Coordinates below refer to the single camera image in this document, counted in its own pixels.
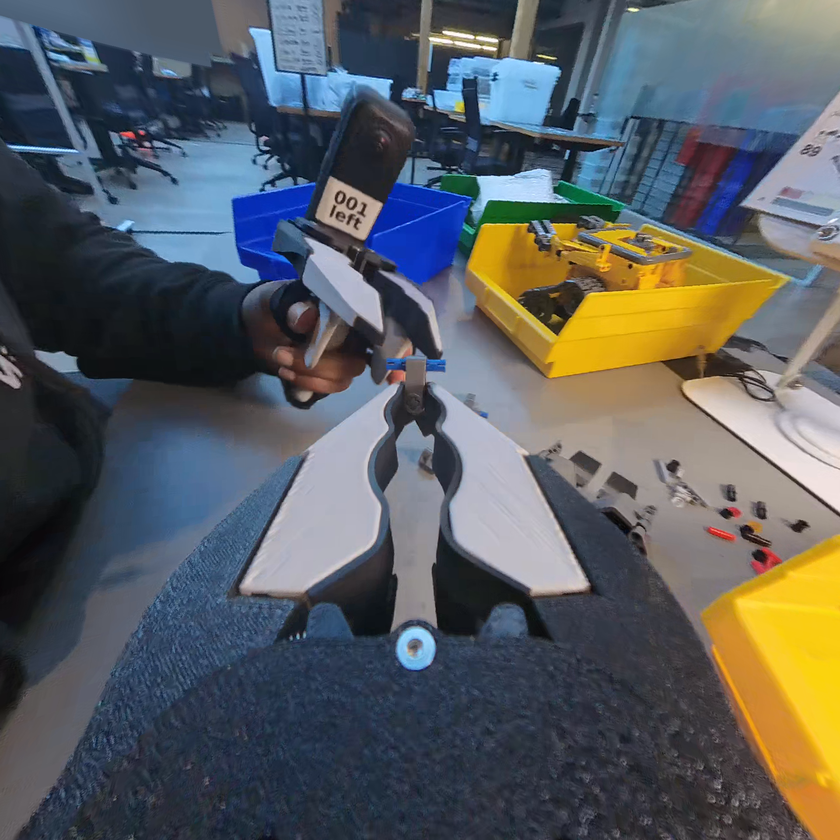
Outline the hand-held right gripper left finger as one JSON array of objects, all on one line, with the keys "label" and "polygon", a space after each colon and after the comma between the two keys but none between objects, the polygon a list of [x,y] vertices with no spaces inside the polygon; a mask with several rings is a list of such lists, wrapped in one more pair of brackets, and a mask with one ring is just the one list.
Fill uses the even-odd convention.
[{"label": "hand-held right gripper left finger", "polygon": [[372,548],[382,501],[369,475],[388,434],[390,385],[310,446],[238,585],[241,595],[313,597]]}]

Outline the yellow storage bin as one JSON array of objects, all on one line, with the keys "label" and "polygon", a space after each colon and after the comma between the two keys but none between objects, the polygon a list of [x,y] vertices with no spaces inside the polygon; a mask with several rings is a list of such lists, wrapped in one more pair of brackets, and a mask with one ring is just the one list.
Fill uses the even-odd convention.
[{"label": "yellow storage bin", "polygon": [[597,291],[553,332],[518,301],[565,279],[561,258],[539,251],[527,224],[484,224],[469,255],[476,307],[546,377],[712,356],[789,277],[646,224],[646,235],[688,248],[686,283]]}]

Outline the green storage bin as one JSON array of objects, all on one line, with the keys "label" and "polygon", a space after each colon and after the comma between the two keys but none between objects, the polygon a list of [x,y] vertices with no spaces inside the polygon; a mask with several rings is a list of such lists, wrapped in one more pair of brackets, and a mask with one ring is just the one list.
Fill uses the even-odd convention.
[{"label": "green storage bin", "polygon": [[607,222],[615,222],[624,210],[624,204],[599,193],[590,192],[578,185],[559,181],[554,191],[570,200],[569,203],[507,203],[493,202],[488,213],[478,223],[470,219],[470,208],[476,198],[476,175],[448,174],[439,184],[447,193],[465,196],[470,200],[466,221],[458,239],[458,249],[469,256],[476,242],[480,228],[486,224],[525,224],[544,220],[552,224],[576,222],[582,216],[598,216]]}]

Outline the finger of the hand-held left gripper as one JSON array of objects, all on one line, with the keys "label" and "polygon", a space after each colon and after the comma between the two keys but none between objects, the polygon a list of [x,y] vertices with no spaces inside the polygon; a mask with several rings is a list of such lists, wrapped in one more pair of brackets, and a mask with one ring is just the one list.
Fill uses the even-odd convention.
[{"label": "finger of the hand-held left gripper", "polygon": [[343,322],[368,343],[383,343],[384,314],[380,295],[348,256],[328,245],[310,245],[301,282],[319,304],[318,335],[330,322]]},{"label": "finger of the hand-held left gripper", "polygon": [[432,301],[412,281],[396,271],[378,269],[375,289],[381,299],[385,339],[381,355],[401,358],[409,350],[437,361],[444,356],[436,311]]}]

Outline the grey toy robot head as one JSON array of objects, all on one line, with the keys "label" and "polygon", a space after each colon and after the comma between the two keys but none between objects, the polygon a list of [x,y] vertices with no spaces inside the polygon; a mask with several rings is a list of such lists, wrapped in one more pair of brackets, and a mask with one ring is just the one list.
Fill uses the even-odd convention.
[{"label": "grey toy robot head", "polygon": [[650,531],[658,510],[656,505],[639,499],[636,483],[582,450],[565,453],[560,441],[542,449],[537,456],[590,501],[636,551],[648,556]]}]

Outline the blue storage bin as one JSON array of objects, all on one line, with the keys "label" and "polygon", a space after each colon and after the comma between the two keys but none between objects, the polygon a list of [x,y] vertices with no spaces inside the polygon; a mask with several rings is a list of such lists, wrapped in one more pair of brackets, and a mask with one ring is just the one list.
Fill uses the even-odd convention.
[{"label": "blue storage bin", "polygon": [[[288,260],[272,248],[277,224],[305,214],[314,184],[288,186],[232,200],[240,263],[262,280],[294,280]],[[397,183],[372,228],[367,246],[395,262],[418,285],[448,269],[470,205],[468,196]]]}]

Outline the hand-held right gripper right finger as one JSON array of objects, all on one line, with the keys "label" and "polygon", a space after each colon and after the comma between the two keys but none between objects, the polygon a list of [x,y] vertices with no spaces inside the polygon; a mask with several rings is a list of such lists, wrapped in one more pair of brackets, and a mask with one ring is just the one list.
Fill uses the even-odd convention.
[{"label": "hand-held right gripper right finger", "polygon": [[458,554],[527,596],[587,593],[589,580],[527,451],[439,384],[427,388],[442,523]]}]

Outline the sign on black stand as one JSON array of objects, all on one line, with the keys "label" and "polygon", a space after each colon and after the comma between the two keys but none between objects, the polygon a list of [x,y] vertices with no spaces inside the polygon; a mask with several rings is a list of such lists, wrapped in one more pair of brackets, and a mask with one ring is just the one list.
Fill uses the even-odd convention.
[{"label": "sign on black stand", "polygon": [[303,106],[309,108],[305,76],[326,76],[329,50],[322,1],[267,1],[276,68],[298,74]]}]

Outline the person's left forearm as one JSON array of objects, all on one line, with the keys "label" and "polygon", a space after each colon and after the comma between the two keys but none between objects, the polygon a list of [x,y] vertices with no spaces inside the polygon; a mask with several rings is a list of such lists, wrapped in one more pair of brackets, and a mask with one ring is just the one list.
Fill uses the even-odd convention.
[{"label": "person's left forearm", "polygon": [[107,227],[2,143],[2,289],[38,350],[92,379],[227,385],[257,373],[255,286],[170,262]]}]

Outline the white board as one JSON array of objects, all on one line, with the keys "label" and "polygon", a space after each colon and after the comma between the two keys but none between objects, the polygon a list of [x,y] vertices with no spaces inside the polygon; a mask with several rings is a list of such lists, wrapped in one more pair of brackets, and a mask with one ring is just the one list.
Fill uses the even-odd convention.
[{"label": "white board", "polygon": [[834,513],[839,512],[839,405],[810,387],[779,402],[750,396],[731,376],[683,381],[684,397]]}]

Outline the white storage crate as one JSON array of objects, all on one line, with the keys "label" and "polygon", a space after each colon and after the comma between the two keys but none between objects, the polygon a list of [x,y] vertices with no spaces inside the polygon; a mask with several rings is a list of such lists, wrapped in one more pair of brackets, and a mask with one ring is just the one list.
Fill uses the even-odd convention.
[{"label": "white storage crate", "polygon": [[490,76],[487,119],[542,125],[561,72],[555,65],[510,57],[500,59]]}]

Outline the instruction booklet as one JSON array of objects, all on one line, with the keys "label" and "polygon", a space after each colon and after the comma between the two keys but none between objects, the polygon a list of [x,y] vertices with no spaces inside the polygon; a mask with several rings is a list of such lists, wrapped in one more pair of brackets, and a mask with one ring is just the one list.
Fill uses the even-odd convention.
[{"label": "instruction booklet", "polygon": [[838,95],[741,205],[759,214],[813,227],[838,216]]}]

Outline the clear plastic bin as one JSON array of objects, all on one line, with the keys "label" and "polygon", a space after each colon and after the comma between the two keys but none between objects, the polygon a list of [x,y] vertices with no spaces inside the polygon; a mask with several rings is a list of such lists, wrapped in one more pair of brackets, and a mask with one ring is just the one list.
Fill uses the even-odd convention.
[{"label": "clear plastic bin", "polygon": [[[270,30],[250,27],[248,31],[255,44],[256,61],[269,105],[302,108],[300,76],[277,69]],[[355,75],[342,69],[331,70],[323,77],[305,76],[304,79],[309,108],[329,112],[339,112],[343,101],[356,88],[368,87],[389,99],[393,86],[392,79]]]}]

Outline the whiteboard on stand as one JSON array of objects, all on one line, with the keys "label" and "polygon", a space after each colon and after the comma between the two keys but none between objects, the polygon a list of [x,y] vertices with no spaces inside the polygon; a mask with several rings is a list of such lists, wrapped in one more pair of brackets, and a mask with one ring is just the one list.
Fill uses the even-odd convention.
[{"label": "whiteboard on stand", "polygon": [[47,182],[105,225],[132,235],[118,199],[101,183],[31,25],[1,17],[2,141]]}]

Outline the scattered small building pieces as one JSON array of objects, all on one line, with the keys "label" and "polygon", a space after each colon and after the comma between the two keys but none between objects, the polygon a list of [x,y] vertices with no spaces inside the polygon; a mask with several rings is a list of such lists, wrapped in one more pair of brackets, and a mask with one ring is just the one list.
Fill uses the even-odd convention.
[{"label": "scattered small building pieces", "polygon": [[777,518],[739,486],[704,490],[676,459],[655,458],[664,503],[654,517],[649,555],[656,568],[682,581],[719,576],[752,579],[811,547],[811,523]]}]

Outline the bubble wrap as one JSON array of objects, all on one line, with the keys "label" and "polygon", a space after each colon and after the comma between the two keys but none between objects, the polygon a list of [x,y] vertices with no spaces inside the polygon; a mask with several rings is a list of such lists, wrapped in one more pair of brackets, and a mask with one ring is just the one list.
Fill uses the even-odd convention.
[{"label": "bubble wrap", "polygon": [[507,203],[569,203],[570,200],[554,191],[551,170],[540,168],[521,171],[515,175],[478,175],[477,194],[469,214],[478,223],[488,213],[489,204]]}]

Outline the yellow toy robot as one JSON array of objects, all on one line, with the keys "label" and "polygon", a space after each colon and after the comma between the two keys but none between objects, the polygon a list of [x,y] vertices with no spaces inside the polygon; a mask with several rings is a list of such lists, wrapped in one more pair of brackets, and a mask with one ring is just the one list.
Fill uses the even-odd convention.
[{"label": "yellow toy robot", "polygon": [[525,290],[518,304],[554,333],[560,333],[582,302],[603,292],[683,287],[692,250],[668,240],[581,217],[563,237],[547,220],[532,220],[528,232],[539,252],[559,261],[561,281]]}]

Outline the black office chair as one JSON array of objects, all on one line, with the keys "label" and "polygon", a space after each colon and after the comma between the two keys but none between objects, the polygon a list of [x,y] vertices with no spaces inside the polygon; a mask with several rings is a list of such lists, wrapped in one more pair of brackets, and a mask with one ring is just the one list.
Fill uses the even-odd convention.
[{"label": "black office chair", "polygon": [[282,114],[270,105],[266,85],[261,70],[252,56],[241,56],[232,53],[239,83],[246,99],[247,125],[252,132],[257,153],[252,162],[263,162],[264,168],[272,161],[278,163],[278,174],[269,178],[260,187],[264,192],[269,187],[275,187],[281,181],[290,180],[298,186],[301,178],[296,163],[293,160],[289,144],[282,132]]},{"label": "black office chair", "polygon": [[179,185],[179,180],[163,166],[137,154],[138,150],[146,149],[155,157],[156,141],[172,145],[152,130],[148,103],[137,83],[114,81],[107,70],[83,70],[75,73],[71,85],[77,95],[80,115],[100,153],[98,173],[108,172],[118,177],[131,190],[138,188],[134,177],[140,169]]},{"label": "black office chair", "polygon": [[435,121],[427,154],[439,172],[426,183],[436,186],[448,174],[509,175],[507,132],[484,125],[480,120],[478,80],[462,80],[461,92],[465,107],[463,122],[452,122],[441,111]]}]

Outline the yellow bin with dividers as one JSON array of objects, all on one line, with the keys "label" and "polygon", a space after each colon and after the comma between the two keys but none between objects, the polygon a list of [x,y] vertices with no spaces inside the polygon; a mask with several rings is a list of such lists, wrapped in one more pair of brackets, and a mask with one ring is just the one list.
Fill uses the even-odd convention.
[{"label": "yellow bin with dividers", "polygon": [[839,838],[839,537],[760,571],[701,614],[753,753],[813,838]]}]

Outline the rack of coloured bins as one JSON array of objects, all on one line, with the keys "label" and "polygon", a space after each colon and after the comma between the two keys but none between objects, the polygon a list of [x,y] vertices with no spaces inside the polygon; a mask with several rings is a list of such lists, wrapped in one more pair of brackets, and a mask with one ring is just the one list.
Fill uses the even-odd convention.
[{"label": "rack of coloured bins", "polygon": [[732,245],[753,211],[742,206],[797,139],[794,133],[633,115],[598,192],[648,219]]}]

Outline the grey desk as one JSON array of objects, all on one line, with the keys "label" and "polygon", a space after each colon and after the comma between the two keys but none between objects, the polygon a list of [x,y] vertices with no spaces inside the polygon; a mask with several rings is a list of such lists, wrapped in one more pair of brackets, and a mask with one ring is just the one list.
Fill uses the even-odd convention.
[{"label": "grey desk", "polygon": [[[426,286],[447,349],[443,386],[477,394],[489,420],[536,453],[560,440],[638,483],[658,507],[651,560],[701,636],[700,611],[750,577],[749,548],[703,532],[667,499],[654,459],[678,459],[707,499],[733,483],[770,509],[784,557],[838,534],[838,516],[681,393],[674,368],[647,364],[549,380],[475,309],[457,263]],[[24,695],[2,728],[2,838],[15,838],[60,776],[112,668],[174,569],[281,463],[375,393],[365,374],[308,412],[265,376],[233,390],[93,382],[114,400],[100,484],[67,554],[19,636]]]}]

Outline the background wooden table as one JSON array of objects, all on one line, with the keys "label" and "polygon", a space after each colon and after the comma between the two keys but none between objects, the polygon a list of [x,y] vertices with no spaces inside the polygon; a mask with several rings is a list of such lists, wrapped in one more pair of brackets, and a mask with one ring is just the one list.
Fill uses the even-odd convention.
[{"label": "background wooden table", "polygon": [[[434,163],[430,161],[427,150],[432,137],[435,111],[443,112],[447,119],[453,123],[462,123],[465,115],[460,112],[437,109],[428,104],[418,110],[420,141],[416,156],[430,162],[429,171],[434,176],[439,172],[432,171],[431,168]],[[532,155],[543,158],[553,154],[558,158],[556,167],[560,180],[575,183],[586,155],[604,151],[612,154],[626,145],[625,140],[609,138],[600,134],[585,134],[543,125],[491,122],[485,117],[480,117],[480,120],[486,126],[496,127],[507,132],[508,159],[511,164],[510,175],[524,171],[526,163]]]}]

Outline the person's left hand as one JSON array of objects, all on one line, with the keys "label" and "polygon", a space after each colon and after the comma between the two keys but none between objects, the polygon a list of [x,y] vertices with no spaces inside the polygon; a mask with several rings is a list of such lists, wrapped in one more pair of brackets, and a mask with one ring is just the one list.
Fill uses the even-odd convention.
[{"label": "person's left hand", "polygon": [[271,281],[251,288],[240,308],[245,334],[259,369],[315,395],[346,391],[369,367],[368,355],[346,343],[325,352],[318,364],[307,367],[304,348],[292,342],[270,311],[270,300],[279,287],[279,282]]}]

